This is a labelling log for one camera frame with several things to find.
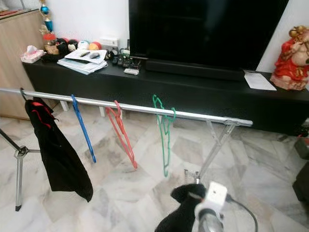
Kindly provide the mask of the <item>blue plastic hanger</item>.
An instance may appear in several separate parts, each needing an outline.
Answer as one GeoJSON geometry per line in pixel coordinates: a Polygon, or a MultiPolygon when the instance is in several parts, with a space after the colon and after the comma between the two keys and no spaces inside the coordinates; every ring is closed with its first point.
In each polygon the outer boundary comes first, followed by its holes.
{"type": "Polygon", "coordinates": [[[83,117],[82,117],[82,113],[80,113],[80,110],[79,110],[79,102],[76,100],[75,95],[73,95],[73,94],[71,94],[71,102],[73,104],[73,108],[74,108],[76,117],[79,120],[80,128],[82,129],[82,132],[84,134],[84,139],[85,139],[87,146],[88,146],[88,149],[90,151],[92,162],[97,163],[97,158],[94,155],[94,150],[93,150],[93,147],[91,146],[90,137],[87,133],[86,126],[84,124],[84,120],[83,120],[83,117]]]}

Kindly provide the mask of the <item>red plastic hanger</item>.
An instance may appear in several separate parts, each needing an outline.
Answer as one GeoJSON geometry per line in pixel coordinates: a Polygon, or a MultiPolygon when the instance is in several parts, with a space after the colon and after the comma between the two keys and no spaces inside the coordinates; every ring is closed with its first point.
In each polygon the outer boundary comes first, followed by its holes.
{"type": "Polygon", "coordinates": [[[113,110],[111,107],[106,107],[105,112],[106,116],[110,120],[110,123],[112,124],[114,131],[119,139],[119,142],[121,142],[121,145],[123,149],[125,150],[128,158],[130,159],[133,168],[136,170],[138,168],[138,164],[135,160],[135,155],[133,153],[132,145],[130,143],[130,139],[128,137],[128,134],[126,133],[126,129],[124,126],[124,123],[122,121],[122,108],[119,105],[118,101],[114,100],[116,110],[113,110]]]}

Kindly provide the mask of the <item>black t-shirt grey logo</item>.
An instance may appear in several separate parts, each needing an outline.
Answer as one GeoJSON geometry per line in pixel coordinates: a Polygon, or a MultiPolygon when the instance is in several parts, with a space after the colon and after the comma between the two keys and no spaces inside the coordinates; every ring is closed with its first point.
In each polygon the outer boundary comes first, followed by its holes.
{"type": "Polygon", "coordinates": [[[162,219],[154,232],[192,232],[195,222],[195,207],[205,197],[206,188],[203,184],[184,184],[176,187],[170,196],[180,206],[162,219]]]}

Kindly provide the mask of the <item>green plastic hanger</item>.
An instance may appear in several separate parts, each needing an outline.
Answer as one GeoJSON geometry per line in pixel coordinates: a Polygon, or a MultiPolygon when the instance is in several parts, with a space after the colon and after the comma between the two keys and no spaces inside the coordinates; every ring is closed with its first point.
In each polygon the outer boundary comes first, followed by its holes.
{"type": "Polygon", "coordinates": [[[168,177],[169,165],[170,165],[170,126],[176,119],[176,108],[172,107],[173,111],[172,117],[167,115],[157,115],[157,125],[159,126],[159,133],[161,137],[161,150],[162,150],[162,170],[164,177],[168,177]]]}

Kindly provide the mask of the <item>light wooden cabinet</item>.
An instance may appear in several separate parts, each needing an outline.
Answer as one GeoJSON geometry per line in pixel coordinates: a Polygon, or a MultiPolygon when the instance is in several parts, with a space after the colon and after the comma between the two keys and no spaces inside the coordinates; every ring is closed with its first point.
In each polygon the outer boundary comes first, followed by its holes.
{"type": "Polygon", "coordinates": [[[27,46],[42,49],[42,16],[38,10],[14,14],[0,20],[0,87],[33,90],[22,65],[27,46]]]}

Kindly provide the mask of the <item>pink tissue box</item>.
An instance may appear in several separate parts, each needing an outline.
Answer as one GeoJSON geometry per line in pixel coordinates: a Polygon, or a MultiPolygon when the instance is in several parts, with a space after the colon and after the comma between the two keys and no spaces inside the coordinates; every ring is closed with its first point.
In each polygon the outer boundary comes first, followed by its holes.
{"type": "Polygon", "coordinates": [[[28,45],[26,51],[20,56],[20,60],[24,63],[34,63],[44,55],[46,55],[46,51],[43,49],[28,45]]]}

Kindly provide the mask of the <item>black t-shirt white lettering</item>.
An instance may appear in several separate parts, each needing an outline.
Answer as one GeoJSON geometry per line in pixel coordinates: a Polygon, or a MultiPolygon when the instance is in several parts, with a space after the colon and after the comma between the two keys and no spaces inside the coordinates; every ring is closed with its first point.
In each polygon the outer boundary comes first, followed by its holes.
{"type": "Polygon", "coordinates": [[[91,201],[94,191],[90,177],[60,128],[53,131],[34,129],[34,133],[51,190],[75,192],[87,202],[91,201]]]}

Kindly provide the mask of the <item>red flat case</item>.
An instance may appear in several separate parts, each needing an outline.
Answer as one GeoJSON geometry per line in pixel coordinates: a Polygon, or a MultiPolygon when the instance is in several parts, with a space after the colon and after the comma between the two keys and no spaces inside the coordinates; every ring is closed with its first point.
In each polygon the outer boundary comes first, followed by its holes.
{"type": "Polygon", "coordinates": [[[0,18],[9,17],[16,14],[21,14],[23,10],[6,10],[0,12],[0,18]]]}

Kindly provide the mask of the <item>blue trophy ornament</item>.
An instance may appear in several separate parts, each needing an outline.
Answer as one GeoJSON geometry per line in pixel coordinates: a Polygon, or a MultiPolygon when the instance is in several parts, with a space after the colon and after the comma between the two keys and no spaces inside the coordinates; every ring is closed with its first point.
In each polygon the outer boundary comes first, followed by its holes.
{"type": "Polygon", "coordinates": [[[39,0],[39,2],[41,3],[40,12],[41,12],[42,17],[43,17],[44,25],[49,32],[53,32],[53,30],[54,30],[53,29],[53,22],[50,18],[51,12],[49,10],[49,7],[46,5],[46,0],[39,0]]]}

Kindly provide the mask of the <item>silver metal clothes rack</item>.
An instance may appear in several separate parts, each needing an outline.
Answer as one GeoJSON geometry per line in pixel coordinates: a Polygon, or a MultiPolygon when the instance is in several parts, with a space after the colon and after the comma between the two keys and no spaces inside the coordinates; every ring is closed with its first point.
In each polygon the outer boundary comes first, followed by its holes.
{"type": "MultiPolygon", "coordinates": [[[[8,89],[8,88],[2,88],[1,91],[4,92],[10,92],[10,93],[19,93],[20,90],[14,90],[14,89],[8,89]]],[[[60,96],[60,95],[53,95],[48,93],[39,93],[37,91],[24,91],[25,96],[31,96],[31,99],[33,97],[39,97],[41,99],[55,99],[60,101],[68,101],[71,102],[71,97],[67,96],[60,96]]],[[[116,106],[114,102],[107,102],[107,101],[101,101],[101,100],[90,100],[90,99],[80,99],[76,98],[76,100],[83,104],[88,105],[95,105],[102,107],[105,109],[106,107],[111,107],[113,110],[116,110],[116,106]]],[[[152,108],[152,107],[143,107],[143,106],[135,106],[135,105],[128,105],[128,104],[119,104],[122,108],[122,110],[130,110],[130,111],[139,111],[141,113],[148,113],[153,115],[167,115],[172,117],[173,111],[172,110],[164,110],[163,108],[152,108]]],[[[238,126],[251,126],[251,121],[245,121],[242,119],[236,119],[236,118],[229,118],[229,117],[221,117],[221,116],[208,116],[208,115],[200,115],[200,114],[194,114],[194,113],[186,113],[182,111],[176,111],[176,118],[187,118],[187,119],[196,119],[199,121],[205,121],[209,126],[212,125],[213,122],[220,122],[223,123],[226,128],[224,133],[220,137],[215,137],[215,146],[211,149],[210,154],[208,155],[208,160],[205,164],[203,164],[201,170],[198,172],[198,178],[200,178],[201,174],[204,174],[207,170],[208,166],[212,162],[212,159],[218,155],[219,150],[221,150],[221,147],[223,146],[223,143],[229,139],[230,133],[234,130],[234,128],[238,126]]]]}

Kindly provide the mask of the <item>black low TV console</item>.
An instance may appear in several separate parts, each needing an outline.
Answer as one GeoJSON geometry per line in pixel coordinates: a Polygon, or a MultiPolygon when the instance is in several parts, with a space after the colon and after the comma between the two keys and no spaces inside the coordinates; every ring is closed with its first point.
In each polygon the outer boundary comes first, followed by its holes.
{"type": "Polygon", "coordinates": [[[309,119],[309,91],[277,88],[256,90],[245,80],[218,80],[150,72],[125,73],[110,65],[89,75],[53,62],[24,63],[36,91],[75,95],[84,99],[118,101],[153,106],[157,95],[165,108],[211,116],[226,116],[253,122],[253,128],[296,136],[309,119]]]}

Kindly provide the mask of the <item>black flat television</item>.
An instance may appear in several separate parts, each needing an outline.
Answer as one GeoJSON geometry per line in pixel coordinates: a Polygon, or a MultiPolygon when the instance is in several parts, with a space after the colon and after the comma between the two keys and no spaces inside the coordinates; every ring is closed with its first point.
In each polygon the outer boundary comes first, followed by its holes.
{"type": "Polygon", "coordinates": [[[131,54],[254,70],[289,0],[128,0],[131,54]]]}

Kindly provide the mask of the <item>white paper sheet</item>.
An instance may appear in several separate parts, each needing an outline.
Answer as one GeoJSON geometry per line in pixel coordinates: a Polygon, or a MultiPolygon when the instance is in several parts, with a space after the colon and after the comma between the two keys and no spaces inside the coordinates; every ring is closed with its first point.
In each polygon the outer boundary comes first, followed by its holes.
{"type": "Polygon", "coordinates": [[[269,82],[264,75],[257,72],[245,71],[244,78],[250,88],[255,90],[270,90],[276,91],[276,87],[269,82]]]}

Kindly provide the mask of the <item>red deity statue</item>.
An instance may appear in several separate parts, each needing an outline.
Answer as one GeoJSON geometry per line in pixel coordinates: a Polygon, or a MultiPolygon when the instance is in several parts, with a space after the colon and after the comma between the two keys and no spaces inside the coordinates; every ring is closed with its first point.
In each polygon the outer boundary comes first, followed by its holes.
{"type": "Polygon", "coordinates": [[[270,82],[284,90],[305,90],[309,83],[309,28],[295,26],[281,46],[270,82]]]}

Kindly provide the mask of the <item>white wall socket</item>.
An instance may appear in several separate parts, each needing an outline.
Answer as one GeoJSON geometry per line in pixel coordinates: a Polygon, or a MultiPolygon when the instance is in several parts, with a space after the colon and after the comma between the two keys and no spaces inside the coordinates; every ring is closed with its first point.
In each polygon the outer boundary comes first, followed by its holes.
{"type": "Polygon", "coordinates": [[[119,48],[119,38],[101,37],[98,42],[104,49],[119,48]]]}

